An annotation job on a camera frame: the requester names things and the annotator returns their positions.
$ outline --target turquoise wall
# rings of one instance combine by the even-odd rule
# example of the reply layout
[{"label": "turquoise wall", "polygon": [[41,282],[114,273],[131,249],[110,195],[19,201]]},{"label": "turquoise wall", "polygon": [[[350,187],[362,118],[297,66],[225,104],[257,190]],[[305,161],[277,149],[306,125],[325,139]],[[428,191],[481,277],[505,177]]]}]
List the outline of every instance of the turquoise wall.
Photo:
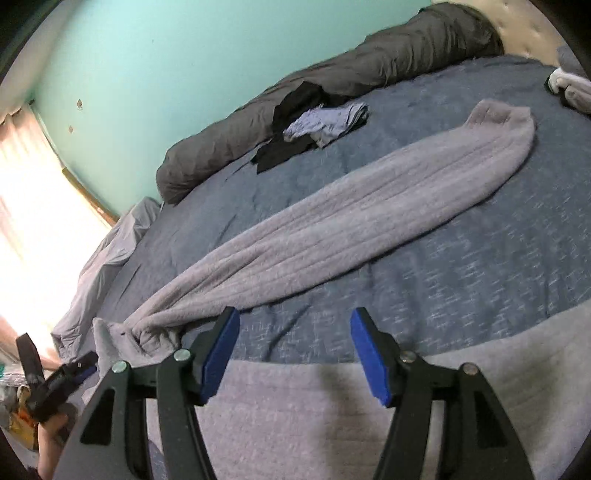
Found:
[{"label": "turquoise wall", "polygon": [[84,0],[34,89],[35,108],[63,162],[121,213],[159,198],[155,171],[175,142],[426,4]]}]

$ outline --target black tool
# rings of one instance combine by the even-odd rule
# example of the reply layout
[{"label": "black tool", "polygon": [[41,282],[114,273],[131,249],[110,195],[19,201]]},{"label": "black tool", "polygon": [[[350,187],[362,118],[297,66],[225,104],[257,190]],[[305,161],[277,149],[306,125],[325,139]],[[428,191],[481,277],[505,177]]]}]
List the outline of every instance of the black tool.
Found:
[{"label": "black tool", "polygon": [[70,434],[54,480],[79,478],[81,468],[105,479],[152,480],[147,398],[158,400],[169,480],[215,479],[194,406],[217,393],[239,330],[238,312],[227,307],[189,349],[158,365],[113,364]]},{"label": "black tool", "polygon": [[351,317],[351,335],[374,397],[396,407],[374,480],[418,480],[431,404],[444,400],[438,480],[534,480],[521,442],[492,387],[470,363],[428,364],[380,332],[367,310]]},{"label": "black tool", "polygon": [[17,348],[31,389],[26,401],[27,411],[33,420],[40,423],[55,415],[84,380],[96,372],[98,356],[89,352],[72,363],[62,365],[45,379],[39,353],[27,334],[17,339]]}]

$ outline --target metal screw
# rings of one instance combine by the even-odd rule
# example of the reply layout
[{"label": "metal screw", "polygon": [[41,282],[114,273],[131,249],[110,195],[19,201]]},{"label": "metal screw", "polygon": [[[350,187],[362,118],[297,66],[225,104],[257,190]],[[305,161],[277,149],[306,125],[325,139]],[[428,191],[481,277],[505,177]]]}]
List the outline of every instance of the metal screw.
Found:
[{"label": "metal screw", "polygon": [[115,362],[111,367],[111,370],[116,374],[123,373],[127,370],[127,362],[124,362],[123,360]]},{"label": "metal screw", "polygon": [[466,375],[470,375],[471,377],[479,372],[478,367],[474,364],[463,364],[462,370],[464,370]]},{"label": "metal screw", "polygon": [[174,353],[173,357],[177,362],[184,362],[191,358],[191,352],[186,348],[181,348]]},{"label": "metal screw", "polygon": [[405,364],[412,364],[417,359],[417,354],[415,352],[411,352],[410,350],[405,350],[400,354],[400,360],[402,360]]}]

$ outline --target tufted headboard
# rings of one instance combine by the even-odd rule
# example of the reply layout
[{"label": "tufted headboard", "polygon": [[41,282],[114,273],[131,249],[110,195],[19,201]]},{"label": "tufted headboard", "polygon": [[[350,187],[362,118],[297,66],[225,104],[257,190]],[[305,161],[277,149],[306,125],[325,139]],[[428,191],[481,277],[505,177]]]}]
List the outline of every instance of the tufted headboard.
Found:
[{"label": "tufted headboard", "polygon": [[529,0],[433,0],[470,5],[496,27],[505,53],[538,59],[558,66],[556,48],[564,40],[550,21]]}]

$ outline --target human hand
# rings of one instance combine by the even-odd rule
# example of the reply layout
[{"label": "human hand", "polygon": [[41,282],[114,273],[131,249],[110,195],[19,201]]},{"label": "human hand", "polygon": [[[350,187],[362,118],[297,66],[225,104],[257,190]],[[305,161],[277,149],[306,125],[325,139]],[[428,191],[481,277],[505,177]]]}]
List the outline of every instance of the human hand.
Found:
[{"label": "human hand", "polygon": [[57,433],[68,423],[68,416],[65,413],[57,413],[37,429],[39,441],[39,464],[37,472],[41,480],[53,479],[57,462],[60,460],[63,446],[58,443]]}]

